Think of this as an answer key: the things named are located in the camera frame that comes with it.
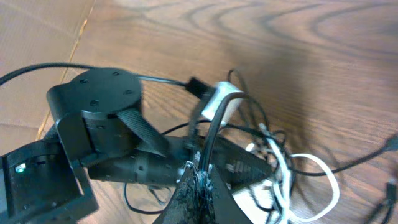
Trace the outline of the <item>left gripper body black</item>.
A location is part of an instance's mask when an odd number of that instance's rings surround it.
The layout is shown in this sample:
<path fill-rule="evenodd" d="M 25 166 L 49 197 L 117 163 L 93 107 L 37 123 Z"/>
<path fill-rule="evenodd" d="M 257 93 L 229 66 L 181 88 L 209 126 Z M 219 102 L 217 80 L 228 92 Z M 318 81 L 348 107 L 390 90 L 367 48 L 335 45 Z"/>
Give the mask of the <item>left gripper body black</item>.
<path fill-rule="evenodd" d="M 184 136 L 159 133 L 142 114 L 141 79 L 131 72 L 89 69 L 52 87 L 47 101 L 54 124 L 46 137 L 91 179 L 173 186 L 188 161 L 199 163 L 205 139 L 197 116 Z"/>

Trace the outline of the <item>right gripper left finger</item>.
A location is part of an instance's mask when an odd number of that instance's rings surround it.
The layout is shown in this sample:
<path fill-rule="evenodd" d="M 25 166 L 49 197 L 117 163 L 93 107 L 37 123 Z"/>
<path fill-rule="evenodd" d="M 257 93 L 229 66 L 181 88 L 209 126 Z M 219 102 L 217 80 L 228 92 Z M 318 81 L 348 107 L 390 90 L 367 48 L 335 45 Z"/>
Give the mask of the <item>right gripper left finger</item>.
<path fill-rule="evenodd" d="M 156 218 L 153 224 L 182 224 L 196 223 L 198 221 L 198 205 L 195 201 L 195 165 L 188 161 L 177 188 L 164 211 Z"/>

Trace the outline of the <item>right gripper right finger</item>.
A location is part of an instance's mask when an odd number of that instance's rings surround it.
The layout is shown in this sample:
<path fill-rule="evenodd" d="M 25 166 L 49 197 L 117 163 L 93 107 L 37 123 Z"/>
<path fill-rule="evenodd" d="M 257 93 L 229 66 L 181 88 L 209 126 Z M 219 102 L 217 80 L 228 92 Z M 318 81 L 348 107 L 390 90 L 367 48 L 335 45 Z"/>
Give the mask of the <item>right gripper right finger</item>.
<path fill-rule="evenodd" d="M 210 180 L 214 222 L 219 224 L 251 224 L 250 219 L 239 208 L 233 196 L 230 194 L 218 169 L 213 166 L 210 172 Z"/>

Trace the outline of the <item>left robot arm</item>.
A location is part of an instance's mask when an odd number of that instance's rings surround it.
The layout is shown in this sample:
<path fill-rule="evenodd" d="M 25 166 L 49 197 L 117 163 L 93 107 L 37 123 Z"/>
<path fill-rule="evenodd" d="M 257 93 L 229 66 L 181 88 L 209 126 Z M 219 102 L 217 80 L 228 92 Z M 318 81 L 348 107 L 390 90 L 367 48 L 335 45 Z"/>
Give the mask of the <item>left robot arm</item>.
<path fill-rule="evenodd" d="M 200 99 L 186 136 L 160 133 L 142 114 L 142 75 L 84 66 L 47 100 L 55 120 L 39 141 L 1 157 L 2 223 L 76 223 L 98 203 L 90 180 L 174 187 L 157 223 L 248 223 L 235 190 L 271 175 L 271 166 L 220 138 L 221 117 L 197 133 L 214 89 L 193 78 Z"/>

